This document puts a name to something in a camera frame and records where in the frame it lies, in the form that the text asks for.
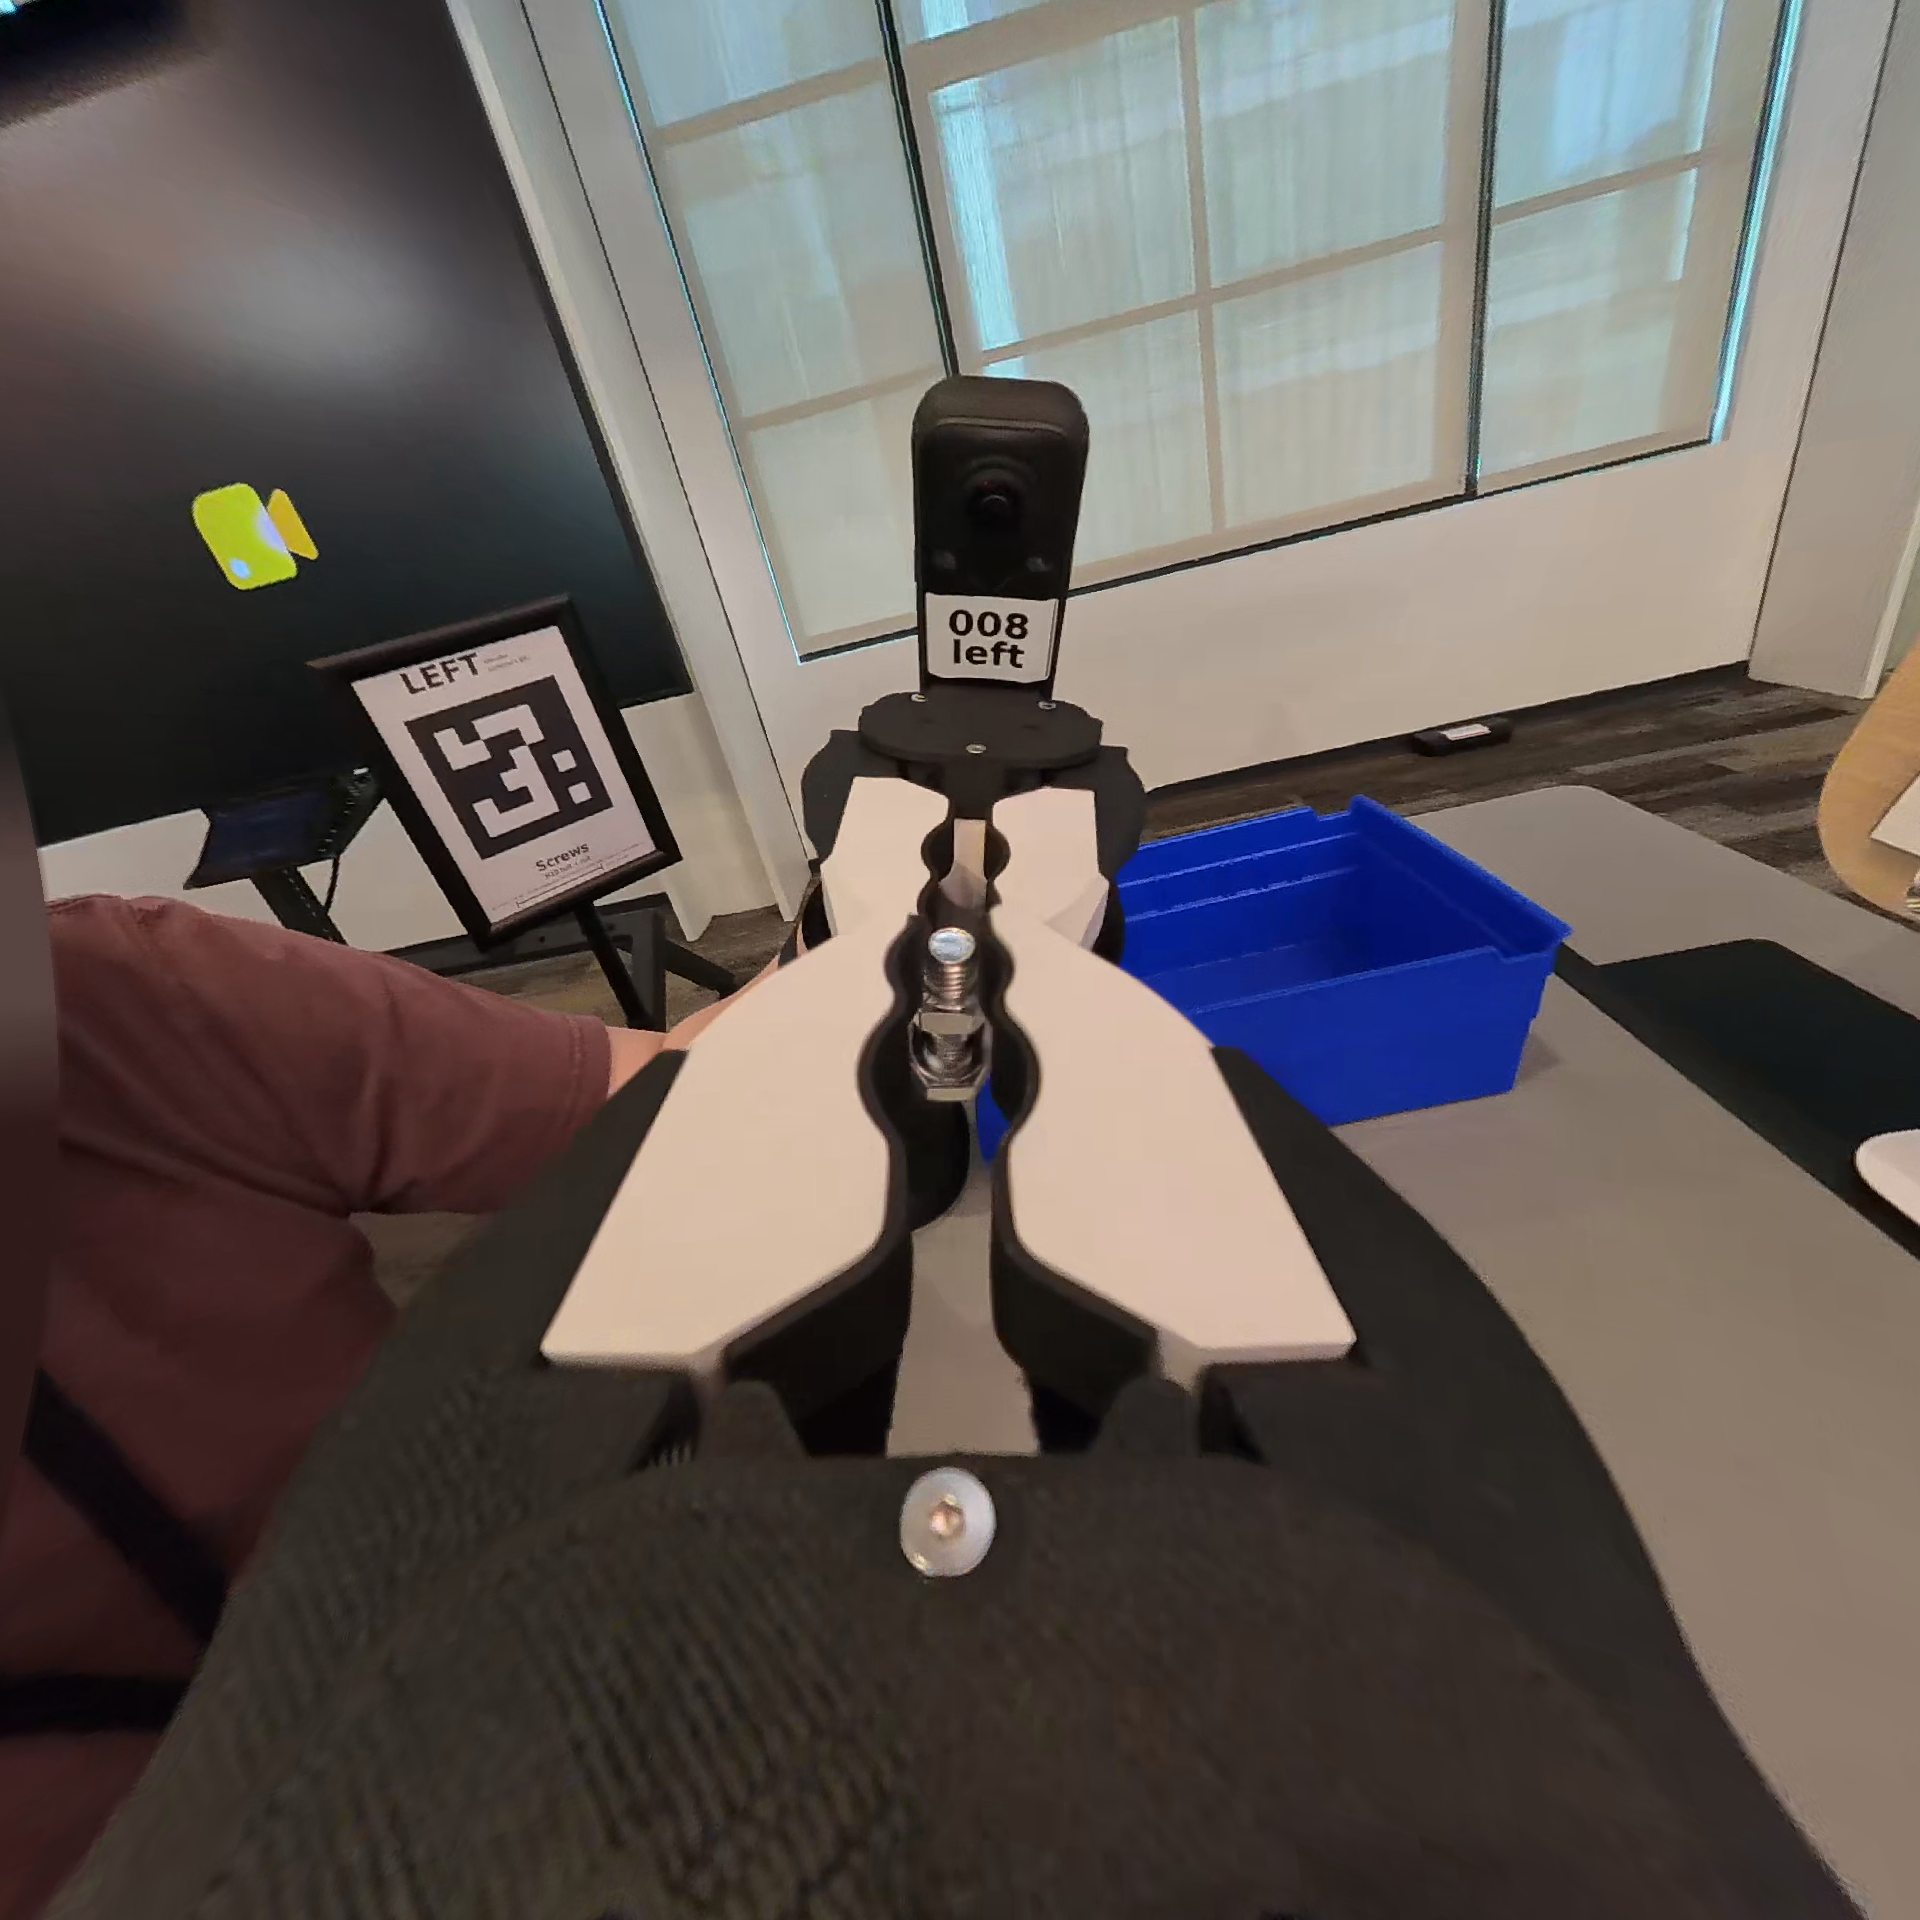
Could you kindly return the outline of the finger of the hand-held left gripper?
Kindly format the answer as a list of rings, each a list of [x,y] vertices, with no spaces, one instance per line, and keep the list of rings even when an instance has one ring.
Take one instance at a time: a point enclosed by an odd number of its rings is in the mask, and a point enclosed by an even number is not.
[[[899,776],[856,776],[820,867],[824,935],[895,942],[934,886],[929,841],[951,824],[938,788]]]
[[[995,940],[1010,948],[1010,928],[1046,928],[1096,953],[1114,903],[1114,880],[1100,865],[1097,793],[1035,787],[995,804],[992,833],[1004,844],[992,880]]]

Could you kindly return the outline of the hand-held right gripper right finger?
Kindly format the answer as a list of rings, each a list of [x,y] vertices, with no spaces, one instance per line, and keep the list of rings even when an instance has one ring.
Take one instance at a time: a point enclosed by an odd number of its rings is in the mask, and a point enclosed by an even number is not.
[[[992,1331],[1035,1451],[1087,1451],[1137,1383],[1339,1363],[1350,1310],[1224,1062],[1160,995],[1038,918],[992,918]]]

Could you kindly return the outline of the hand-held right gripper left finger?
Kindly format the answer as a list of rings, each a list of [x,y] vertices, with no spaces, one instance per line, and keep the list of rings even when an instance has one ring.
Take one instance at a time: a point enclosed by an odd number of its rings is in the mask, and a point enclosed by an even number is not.
[[[915,1288],[884,1104],[912,924],[834,934],[635,1082],[654,1114],[543,1336],[548,1364],[672,1376],[702,1402],[767,1385],[807,1451],[884,1451]]]

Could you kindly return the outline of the silver hex bolt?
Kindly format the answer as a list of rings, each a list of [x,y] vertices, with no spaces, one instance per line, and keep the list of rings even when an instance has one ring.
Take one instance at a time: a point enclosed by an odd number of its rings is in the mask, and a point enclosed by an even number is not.
[[[979,1010],[986,1019],[986,1004],[982,1000],[979,972],[979,940],[977,934],[962,924],[938,926],[923,947],[921,956],[921,1009],[962,1014]],[[968,1078],[942,1078],[929,1070],[929,1063],[916,1059],[915,1043],[908,1027],[908,1059],[919,1080],[921,1090],[936,1103],[972,1104],[984,1090],[992,1067],[992,1032],[988,1024],[988,1059]]]

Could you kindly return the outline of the blue plastic parts bin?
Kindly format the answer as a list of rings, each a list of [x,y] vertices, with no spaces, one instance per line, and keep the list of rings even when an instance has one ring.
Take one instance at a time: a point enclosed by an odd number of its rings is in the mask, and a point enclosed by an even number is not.
[[[1326,1126],[1516,1086],[1571,924],[1372,802],[1185,833],[1108,882],[1116,972]]]

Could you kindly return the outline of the person's left forearm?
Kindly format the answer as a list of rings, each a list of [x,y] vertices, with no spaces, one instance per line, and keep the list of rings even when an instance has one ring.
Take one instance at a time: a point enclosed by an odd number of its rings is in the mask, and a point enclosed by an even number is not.
[[[735,1010],[764,978],[779,972],[778,959],[769,960],[735,995],[688,1016],[664,1033],[651,1028],[606,1024],[608,1038],[608,1100],[625,1090],[654,1059],[667,1052],[686,1052],[714,1022]]]

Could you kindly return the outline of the black sign stand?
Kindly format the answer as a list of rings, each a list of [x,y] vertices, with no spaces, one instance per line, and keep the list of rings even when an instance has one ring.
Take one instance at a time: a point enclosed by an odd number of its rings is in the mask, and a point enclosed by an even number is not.
[[[257,795],[322,782],[337,782],[344,804],[331,860],[244,882],[258,891],[276,924],[306,938],[344,945],[346,935],[331,918],[331,905],[347,848],[384,802],[377,772],[364,769],[319,782],[276,785]],[[434,977],[478,977],[588,953],[608,983],[625,1022],[660,1033],[667,1027],[667,978],[676,977],[718,998],[729,998],[740,985],[740,978],[728,967],[674,940],[666,924],[666,911],[666,897],[640,897],[611,905],[582,903],[552,911],[530,928],[491,942],[476,942],[460,934],[396,948],[393,956]]]

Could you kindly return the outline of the black framed marker sign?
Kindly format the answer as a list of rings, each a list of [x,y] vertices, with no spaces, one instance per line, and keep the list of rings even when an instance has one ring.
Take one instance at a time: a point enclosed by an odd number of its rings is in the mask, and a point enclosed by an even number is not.
[[[570,596],[319,659],[464,934],[491,942],[682,863]]]

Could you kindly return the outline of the large grid window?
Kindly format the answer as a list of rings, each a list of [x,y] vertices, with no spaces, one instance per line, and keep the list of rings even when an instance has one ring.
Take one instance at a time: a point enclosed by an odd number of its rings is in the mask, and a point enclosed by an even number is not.
[[[910,624],[942,375],[1084,403],[1075,587],[1731,412],[1792,6],[594,14],[800,660]]]

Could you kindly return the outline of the small dark tablet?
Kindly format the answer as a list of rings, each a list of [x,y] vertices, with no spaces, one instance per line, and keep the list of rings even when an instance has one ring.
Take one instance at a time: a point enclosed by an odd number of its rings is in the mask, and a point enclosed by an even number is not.
[[[202,851],[184,888],[204,891],[322,865],[339,841],[342,812],[337,782],[207,807]]]

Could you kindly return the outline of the instruction sheet on stand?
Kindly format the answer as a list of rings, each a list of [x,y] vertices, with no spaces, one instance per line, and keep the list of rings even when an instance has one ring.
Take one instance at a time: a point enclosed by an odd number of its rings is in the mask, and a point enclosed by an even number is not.
[[[1816,828],[1834,876],[1858,902],[1919,928],[1919,641],[1836,756]],[[1919,1123],[1883,1123],[1857,1147],[1857,1172],[1919,1225]]]

